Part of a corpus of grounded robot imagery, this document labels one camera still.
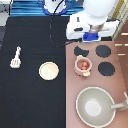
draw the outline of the round black pad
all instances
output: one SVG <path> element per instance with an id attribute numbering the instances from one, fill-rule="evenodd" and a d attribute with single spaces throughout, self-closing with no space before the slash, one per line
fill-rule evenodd
<path id="1" fill-rule="evenodd" d="M 89 53 L 89 50 L 83 50 L 81 48 L 79 48 L 78 46 L 75 47 L 74 49 L 74 54 L 76 56 L 82 55 L 83 57 L 86 57 Z"/>
<path id="2" fill-rule="evenodd" d="M 114 66 L 109 62 L 100 63 L 98 66 L 98 70 L 103 76 L 111 76 L 115 72 Z"/>
<path id="3" fill-rule="evenodd" d="M 108 57 L 111 54 L 111 49 L 106 45 L 99 45 L 96 48 L 96 54 L 100 57 Z"/>

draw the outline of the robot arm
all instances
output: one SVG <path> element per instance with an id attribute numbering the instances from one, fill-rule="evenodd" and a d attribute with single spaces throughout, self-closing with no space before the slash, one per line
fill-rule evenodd
<path id="1" fill-rule="evenodd" d="M 118 20 L 106 22 L 116 0 L 84 0 L 84 10 L 70 16 L 67 24 L 67 39 L 82 38 L 83 42 L 100 41 L 112 36 Z"/>

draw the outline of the cup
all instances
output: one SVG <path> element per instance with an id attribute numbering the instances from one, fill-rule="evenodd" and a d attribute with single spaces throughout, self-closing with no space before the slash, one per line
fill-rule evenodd
<path id="1" fill-rule="evenodd" d="M 87 67 L 85 70 L 82 70 L 82 62 L 87 62 Z M 74 70 L 80 76 L 89 76 L 92 68 L 92 62 L 87 58 L 83 57 L 82 55 L 77 56 L 75 61 Z"/>

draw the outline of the small plate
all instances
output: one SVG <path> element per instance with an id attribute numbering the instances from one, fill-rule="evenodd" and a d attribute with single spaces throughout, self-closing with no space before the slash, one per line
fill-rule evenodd
<path id="1" fill-rule="evenodd" d="M 44 80 L 53 80 L 59 73 L 58 66 L 53 62 L 46 62 L 39 68 L 39 74 Z"/>

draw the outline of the white bowl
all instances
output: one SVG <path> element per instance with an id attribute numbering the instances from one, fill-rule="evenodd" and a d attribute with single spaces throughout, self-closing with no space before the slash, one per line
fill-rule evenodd
<path id="1" fill-rule="evenodd" d="M 106 127 L 114 119 L 116 109 L 111 109 L 113 98 L 99 87 L 82 90 L 76 100 L 76 110 L 80 119 L 91 127 Z"/>

